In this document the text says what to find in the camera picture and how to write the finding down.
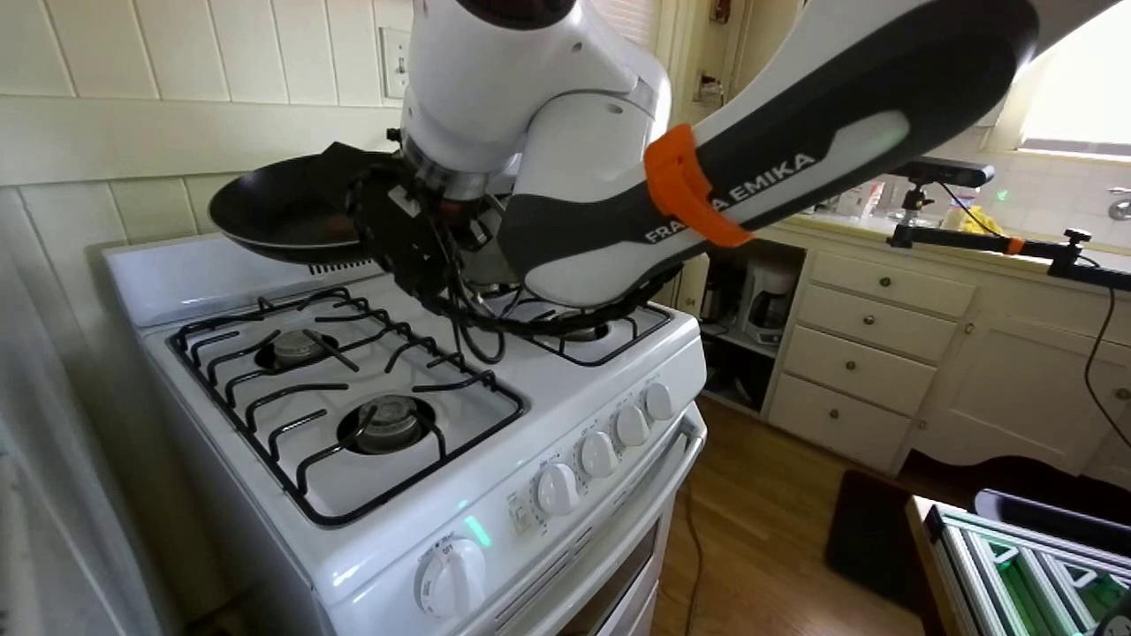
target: black frying pan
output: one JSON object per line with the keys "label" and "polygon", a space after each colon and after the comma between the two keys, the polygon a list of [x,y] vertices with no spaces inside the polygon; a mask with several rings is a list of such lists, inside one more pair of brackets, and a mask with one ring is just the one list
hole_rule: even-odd
{"label": "black frying pan", "polygon": [[300,154],[251,171],[226,184],[209,213],[211,221],[265,259],[328,266],[366,259],[346,213],[350,187],[397,171],[393,154],[333,143],[321,154]]}

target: black mat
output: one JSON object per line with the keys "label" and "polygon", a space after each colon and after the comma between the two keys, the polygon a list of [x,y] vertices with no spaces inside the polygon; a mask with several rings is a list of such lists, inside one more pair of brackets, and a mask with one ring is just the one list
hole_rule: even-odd
{"label": "black mat", "polygon": [[847,471],[824,560],[846,580],[916,611],[922,628],[937,631],[937,609],[922,580],[904,500],[908,492]]}

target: stove control knob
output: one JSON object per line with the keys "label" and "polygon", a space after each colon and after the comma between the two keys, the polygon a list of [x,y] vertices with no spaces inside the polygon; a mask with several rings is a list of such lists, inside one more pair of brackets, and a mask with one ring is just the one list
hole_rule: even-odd
{"label": "stove control knob", "polygon": [[549,514],[564,514],[575,509],[575,478],[564,464],[549,464],[536,473],[536,509]]}
{"label": "stove control knob", "polygon": [[618,467],[618,457],[610,450],[610,439],[605,430],[593,430],[580,440],[580,467],[590,473],[590,478],[610,478],[613,467]]}
{"label": "stove control knob", "polygon": [[643,410],[648,410],[648,421],[671,421],[676,417],[671,392],[664,386],[643,387]]}
{"label": "stove control knob", "polygon": [[444,537],[425,556],[416,604],[433,618],[463,618],[487,598],[487,560],[470,537]]}
{"label": "stove control knob", "polygon": [[648,440],[648,421],[637,406],[623,406],[613,413],[613,439],[625,444],[625,450],[637,450]]}

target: white gas stove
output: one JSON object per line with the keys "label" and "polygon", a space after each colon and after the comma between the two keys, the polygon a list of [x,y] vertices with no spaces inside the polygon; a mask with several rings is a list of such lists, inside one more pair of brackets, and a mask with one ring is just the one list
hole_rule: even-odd
{"label": "white gas stove", "polygon": [[[505,334],[483,367],[375,266],[315,274],[223,237],[106,262],[226,560],[256,589],[251,623],[648,628],[666,505],[703,444],[692,319],[641,308],[584,334]],[[593,623],[606,585],[625,592]]]}

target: oven door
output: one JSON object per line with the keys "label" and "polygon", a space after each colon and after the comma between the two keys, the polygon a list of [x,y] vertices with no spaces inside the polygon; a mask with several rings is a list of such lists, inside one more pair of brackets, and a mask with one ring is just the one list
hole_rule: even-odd
{"label": "oven door", "polygon": [[697,410],[677,421],[652,471],[618,497],[618,511],[557,560],[512,615],[487,631],[648,631],[662,582],[671,500],[703,452],[707,424]]}

